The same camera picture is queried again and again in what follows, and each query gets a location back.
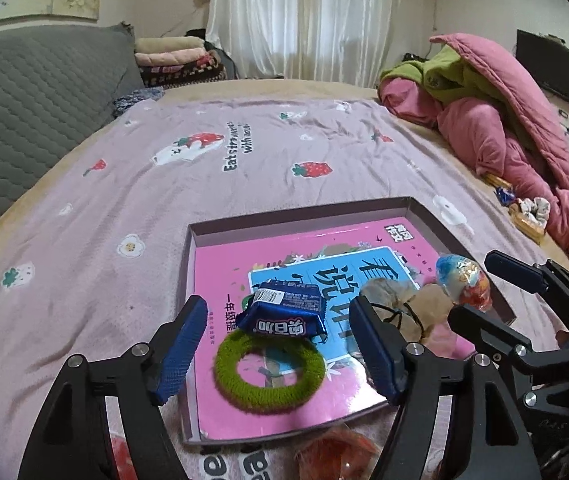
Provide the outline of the green fuzzy hair scrunchie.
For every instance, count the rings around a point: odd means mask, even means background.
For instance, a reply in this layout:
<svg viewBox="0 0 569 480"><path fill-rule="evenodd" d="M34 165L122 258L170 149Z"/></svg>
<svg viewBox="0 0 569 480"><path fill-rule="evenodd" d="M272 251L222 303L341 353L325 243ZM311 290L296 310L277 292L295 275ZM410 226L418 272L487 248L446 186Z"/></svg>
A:
<svg viewBox="0 0 569 480"><path fill-rule="evenodd" d="M294 384L258 387L241 377L240 361L247 354L269 348L282 351L301 364ZM218 347L213 374L220 394L236 408L256 414L277 414L299 408L311 399L324 381L325 364L321 353L306 339L264 337L235 330Z"/></svg>

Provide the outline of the pink quilted comforter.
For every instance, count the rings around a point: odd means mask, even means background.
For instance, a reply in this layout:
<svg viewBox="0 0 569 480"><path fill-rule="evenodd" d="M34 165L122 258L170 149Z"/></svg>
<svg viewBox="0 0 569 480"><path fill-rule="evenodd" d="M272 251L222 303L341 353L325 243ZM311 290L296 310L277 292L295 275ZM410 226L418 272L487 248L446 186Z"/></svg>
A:
<svg viewBox="0 0 569 480"><path fill-rule="evenodd" d="M546 96L493 40L465 32L431 40L457 51L507 102L463 98L445 105L413 81L393 79L379 84L381 103L407 122L441 133L475 174L507 180L519 198L545 198L550 203L547 232L569 255L569 144Z"/></svg>

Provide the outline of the blue snack packet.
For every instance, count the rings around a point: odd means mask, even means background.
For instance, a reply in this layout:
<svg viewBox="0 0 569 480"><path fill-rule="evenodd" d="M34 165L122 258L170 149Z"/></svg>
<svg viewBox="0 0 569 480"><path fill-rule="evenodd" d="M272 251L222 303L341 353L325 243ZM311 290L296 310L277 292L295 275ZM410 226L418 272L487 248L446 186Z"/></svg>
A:
<svg viewBox="0 0 569 480"><path fill-rule="evenodd" d="M327 335L325 311L327 300L317 285L268 280L254 289L236 326L262 336L313 339Z"/></svg>

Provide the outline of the small clutter on bed edge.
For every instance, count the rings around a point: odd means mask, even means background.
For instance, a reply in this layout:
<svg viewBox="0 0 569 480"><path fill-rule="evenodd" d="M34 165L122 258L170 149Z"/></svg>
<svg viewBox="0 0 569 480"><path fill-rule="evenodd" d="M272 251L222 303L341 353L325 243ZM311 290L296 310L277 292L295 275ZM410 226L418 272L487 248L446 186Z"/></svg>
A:
<svg viewBox="0 0 569 480"><path fill-rule="evenodd" d="M483 174L482 180L493 188L500 205L508 209L516 229L540 245L547 232L550 203L543 197L519 198L511 183L494 174Z"/></svg>

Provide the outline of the grey quilted headboard cover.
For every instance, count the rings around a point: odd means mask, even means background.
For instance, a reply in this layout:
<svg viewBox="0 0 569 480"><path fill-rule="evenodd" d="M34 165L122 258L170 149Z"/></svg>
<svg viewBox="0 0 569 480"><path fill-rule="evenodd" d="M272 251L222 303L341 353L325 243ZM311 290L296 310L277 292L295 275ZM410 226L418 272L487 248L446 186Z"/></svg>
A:
<svg viewBox="0 0 569 480"><path fill-rule="evenodd" d="M132 26L0 32L0 217L141 86Z"/></svg>

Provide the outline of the stack of folded blankets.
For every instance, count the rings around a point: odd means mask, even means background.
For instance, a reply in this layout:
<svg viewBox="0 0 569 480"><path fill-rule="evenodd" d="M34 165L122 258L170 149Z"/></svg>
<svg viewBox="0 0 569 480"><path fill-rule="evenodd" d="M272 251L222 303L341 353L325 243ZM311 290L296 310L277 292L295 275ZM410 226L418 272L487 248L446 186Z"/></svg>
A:
<svg viewBox="0 0 569 480"><path fill-rule="evenodd" d="M139 38L135 60L147 88L177 88L228 78L224 56L194 36Z"/></svg>

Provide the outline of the red toy egg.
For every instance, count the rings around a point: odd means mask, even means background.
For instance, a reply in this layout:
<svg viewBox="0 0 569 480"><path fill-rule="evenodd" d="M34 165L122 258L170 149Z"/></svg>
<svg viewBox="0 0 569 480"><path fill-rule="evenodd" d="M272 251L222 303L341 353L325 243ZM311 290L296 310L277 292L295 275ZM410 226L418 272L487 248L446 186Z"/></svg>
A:
<svg viewBox="0 0 569 480"><path fill-rule="evenodd" d="M346 426L333 427L297 451L298 478L369 479L380 452L363 434Z"/></svg>

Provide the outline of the black flat television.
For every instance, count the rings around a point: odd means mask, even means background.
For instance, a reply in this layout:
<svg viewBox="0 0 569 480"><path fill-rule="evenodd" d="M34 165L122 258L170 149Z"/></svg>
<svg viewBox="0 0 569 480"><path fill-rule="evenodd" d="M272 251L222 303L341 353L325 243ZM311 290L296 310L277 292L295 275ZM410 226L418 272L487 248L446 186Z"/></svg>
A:
<svg viewBox="0 0 569 480"><path fill-rule="evenodd" d="M516 31L515 57L540 88L569 103L569 48L548 36Z"/></svg>

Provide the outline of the white sheer curtain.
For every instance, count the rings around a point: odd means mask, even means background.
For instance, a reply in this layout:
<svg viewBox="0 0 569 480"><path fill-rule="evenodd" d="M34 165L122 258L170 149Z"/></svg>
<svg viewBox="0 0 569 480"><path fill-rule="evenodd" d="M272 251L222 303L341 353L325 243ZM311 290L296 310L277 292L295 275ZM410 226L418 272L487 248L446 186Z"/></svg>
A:
<svg viewBox="0 0 569 480"><path fill-rule="evenodd" d="M207 38L246 78L377 82L400 0L211 0Z"/></svg>

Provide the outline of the beige mesh drawstring pouch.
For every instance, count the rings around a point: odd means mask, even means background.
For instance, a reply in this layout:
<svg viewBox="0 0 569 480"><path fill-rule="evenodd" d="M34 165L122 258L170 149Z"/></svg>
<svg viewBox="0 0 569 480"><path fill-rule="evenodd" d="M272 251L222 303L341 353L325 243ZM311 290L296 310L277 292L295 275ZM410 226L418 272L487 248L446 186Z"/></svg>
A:
<svg viewBox="0 0 569 480"><path fill-rule="evenodd" d="M453 303L437 284L415 289L410 282L373 278L360 289L375 313L399 330L407 342L420 342L437 356L451 358L457 336L447 323Z"/></svg>

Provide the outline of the green blanket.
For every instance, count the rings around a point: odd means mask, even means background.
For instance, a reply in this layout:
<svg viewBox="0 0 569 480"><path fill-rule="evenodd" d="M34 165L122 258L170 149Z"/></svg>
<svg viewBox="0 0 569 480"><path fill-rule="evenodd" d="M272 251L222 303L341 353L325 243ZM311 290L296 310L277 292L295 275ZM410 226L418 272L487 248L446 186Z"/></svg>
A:
<svg viewBox="0 0 569 480"><path fill-rule="evenodd" d="M463 98L478 98L490 103L507 102L484 75L448 44L430 60L405 61L383 70L380 84L393 79L413 81L445 105Z"/></svg>

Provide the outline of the pink blue children's book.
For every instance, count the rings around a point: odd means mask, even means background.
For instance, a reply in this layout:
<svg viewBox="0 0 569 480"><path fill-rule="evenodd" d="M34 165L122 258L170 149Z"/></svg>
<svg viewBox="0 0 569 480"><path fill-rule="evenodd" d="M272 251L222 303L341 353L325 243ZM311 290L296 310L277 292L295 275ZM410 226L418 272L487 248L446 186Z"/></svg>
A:
<svg viewBox="0 0 569 480"><path fill-rule="evenodd" d="M369 385L358 360L348 304L373 278L396 278L420 288L434 280L437 258L437 250L403 218L196 248L193 292L206 301L208 321L181 398L186 441L267 440L344 422L383 406L383 396ZM271 278L315 284L327 300L327 335L315 341L325 375L320 389L299 408L258 415L239 410L219 393L213 365L246 299Z"/></svg>

